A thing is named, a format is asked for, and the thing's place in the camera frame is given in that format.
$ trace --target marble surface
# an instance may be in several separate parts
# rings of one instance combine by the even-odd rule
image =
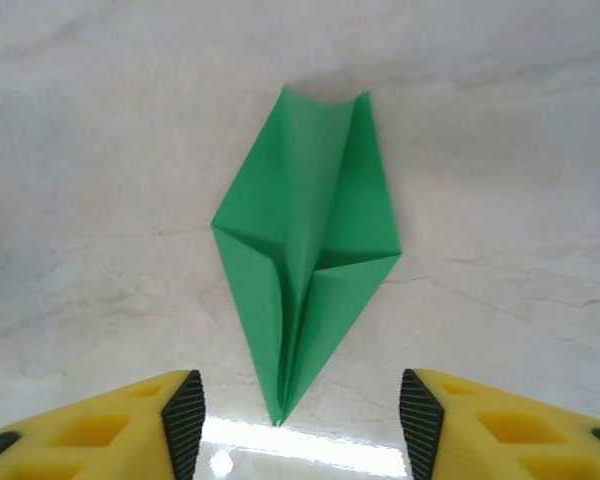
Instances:
[[[272,429],[209,222],[284,83],[404,255]],[[408,478],[405,367],[600,416],[600,0],[0,0],[0,426],[199,368],[196,478]]]

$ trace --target green origami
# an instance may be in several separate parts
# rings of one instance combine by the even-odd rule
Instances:
[[[283,89],[211,225],[280,425],[401,253],[369,95]]]

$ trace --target hexagonal cutout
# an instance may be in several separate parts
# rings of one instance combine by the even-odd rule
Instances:
[[[54,447],[106,447],[127,426],[126,415],[87,415],[78,418],[53,438]]]
[[[464,385],[460,385],[458,383],[443,383],[442,386],[447,392],[454,395],[475,395],[478,393],[474,389],[465,387]]]
[[[27,463],[16,465],[4,480],[71,480],[81,470],[80,465]]]
[[[600,480],[600,465],[588,458],[522,458],[520,463],[536,480]]]
[[[133,392],[134,397],[153,397],[162,389],[162,385],[150,385]]]
[[[522,412],[482,412],[476,415],[501,443],[564,443],[566,437],[541,417]]]

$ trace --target yellow plastic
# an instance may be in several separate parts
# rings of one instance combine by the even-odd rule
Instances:
[[[174,478],[160,413],[189,372],[175,371],[8,425],[0,480]]]
[[[445,410],[434,480],[600,480],[597,418],[434,370],[416,370]]]

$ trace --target folded paper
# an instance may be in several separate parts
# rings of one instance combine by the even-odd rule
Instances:
[[[400,255],[369,95],[284,88],[212,228],[279,425]]]

